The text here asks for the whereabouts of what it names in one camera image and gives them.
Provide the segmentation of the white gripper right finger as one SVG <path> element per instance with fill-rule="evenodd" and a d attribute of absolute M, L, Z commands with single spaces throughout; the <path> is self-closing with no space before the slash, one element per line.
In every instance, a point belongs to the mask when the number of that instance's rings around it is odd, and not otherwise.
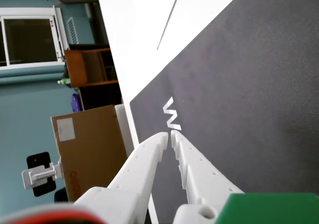
<path fill-rule="evenodd" d="M 171 131 L 171 146 L 179 161 L 187 204 L 175 214 L 175 224 L 214 224 L 232 194 L 242 194 L 185 136 Z"/>

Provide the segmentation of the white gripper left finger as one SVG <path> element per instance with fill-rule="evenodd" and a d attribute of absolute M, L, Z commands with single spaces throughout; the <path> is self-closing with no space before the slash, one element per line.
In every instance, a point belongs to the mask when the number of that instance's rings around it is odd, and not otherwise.
<path fill-rule="evenodd" d="M 92 187 L 75 205 L 107 224 L 145 222 L 157 165 L 167 148 L 168 133 L 157 133 L 139 144 L 108 187 Z"/>

